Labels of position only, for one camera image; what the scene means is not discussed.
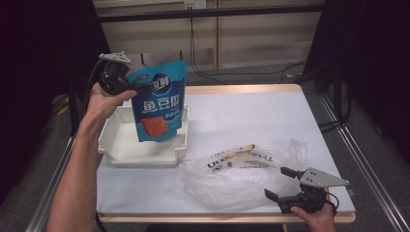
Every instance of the white table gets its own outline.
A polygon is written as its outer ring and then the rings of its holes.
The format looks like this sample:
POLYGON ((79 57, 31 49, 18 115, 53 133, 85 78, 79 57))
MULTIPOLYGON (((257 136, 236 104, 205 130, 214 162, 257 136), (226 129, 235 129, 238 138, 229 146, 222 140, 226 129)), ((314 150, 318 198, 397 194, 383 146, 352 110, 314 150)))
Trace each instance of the white table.
MULTIPOLYGON (((190 106, 190 128, 182 161, 249 143, 269 150, 295 138, 307 144, 307 167, 339 176, 298 85, 190 86, 185 104, 190 106)), ((275 202, 239 213, 213 212, 190 196, 180 179, 178 168, 115 167, 103 158, 97 211, 106 222, 302 222, 283 215, 275 202)), ((336 222, 354 221, 355 209, 346 188, 330 192, 340 201, 336 222)))

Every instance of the metal frame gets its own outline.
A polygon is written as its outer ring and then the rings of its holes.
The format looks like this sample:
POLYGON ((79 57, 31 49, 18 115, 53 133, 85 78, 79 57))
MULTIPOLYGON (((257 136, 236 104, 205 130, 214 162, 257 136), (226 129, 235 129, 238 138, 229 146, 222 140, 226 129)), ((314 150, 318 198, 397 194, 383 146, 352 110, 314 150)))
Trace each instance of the metal frame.
MULTIPOLYGON (((335 106, 332 104, 331 100, 324 94, 320 95, 320 99, 331 119, 336 122, 338 120, 337 112, 335 112, 335 106)), ((401 214, 400 209, 374 173, 365 154, 360 149, 349 129, 343 124, 338 126, 337 130, 395 231, 410 231, 410 227, 404 219, 404 216, 401 214)))

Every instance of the clear plastic bag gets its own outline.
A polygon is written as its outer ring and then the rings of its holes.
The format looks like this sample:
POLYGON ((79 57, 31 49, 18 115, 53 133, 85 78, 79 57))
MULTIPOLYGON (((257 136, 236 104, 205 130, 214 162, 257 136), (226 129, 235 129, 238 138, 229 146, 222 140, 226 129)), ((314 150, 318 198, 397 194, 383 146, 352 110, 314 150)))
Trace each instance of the clear plastic bag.
POLYGON ((236 146, 206 159, 180 165, 187 192, 214 211, 238 212, 273 202, 264 189, 279 197, 300 192, 299 182, 280 173, 283 166, 305 170, 307 145, 296 139, 275 150, 257 145, 236 146))

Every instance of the gray floor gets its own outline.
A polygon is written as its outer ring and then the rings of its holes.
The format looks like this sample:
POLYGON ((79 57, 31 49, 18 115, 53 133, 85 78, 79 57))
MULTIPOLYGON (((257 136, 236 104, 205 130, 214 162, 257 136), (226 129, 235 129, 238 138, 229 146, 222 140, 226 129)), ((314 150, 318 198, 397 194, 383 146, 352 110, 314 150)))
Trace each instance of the gray floor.
MULTIPOLYGON (((232 73, 268 73, 281 70, 284 67, 285 65, 231 69, 224 71, 230 74, 217 75, 213 78, 227 84, 278 83, 281 73, 257 75, 232 73)), ((301 71, 302 67, 298 67, 286 73, 300 73, 301 71)), ((293 80, 294 78, 285 77, 282 83, 293 80)), ((187 84, 214 85, 219 83, 190 72, 187 84)), ((330 117, 319 96, 314 92, 312 82, 304 83, 302 87, 317 123, 329 122, 330 117)), ((54 105, 54 109, 58 109, 60 106, 61 102, 58 102, 54 105)), ((410 192, 410 180, 408 179, 410 164, 397 152, 389 137, 379 135, 376 130, 377 125, 354 99, 352 106, 352 114, 347 122, 347 127, 354 135, 374 172, 408 220, 410 218, 410 200, 407 196, 410 192)), ((54 114, 50 117, 42 135, 42 142, 37 148, 33 148, 33 151, 28 151, 36 153, 30 168, 0 207, 0 231, 25 230, 64 152, 70 132, 69 113, 61 116, 54 114)), ((331 130, 324 133, 323 136, 340 175, 351 182, 349 188, 356 192, 356 195, 352 196, 352 201, 357 210, 357 219, 350 224, 338 225, 338 231, 394 231, 391 222, 369 188, 361 170, 352 159, 338 131, 331 130)), ((113 223, 107 224, 106 227, 108 231, 143 231, 146 225, 113 223)), ((306 231, 306 228, 301 224, 291 224, 289 229, 290 231, 306 231)))

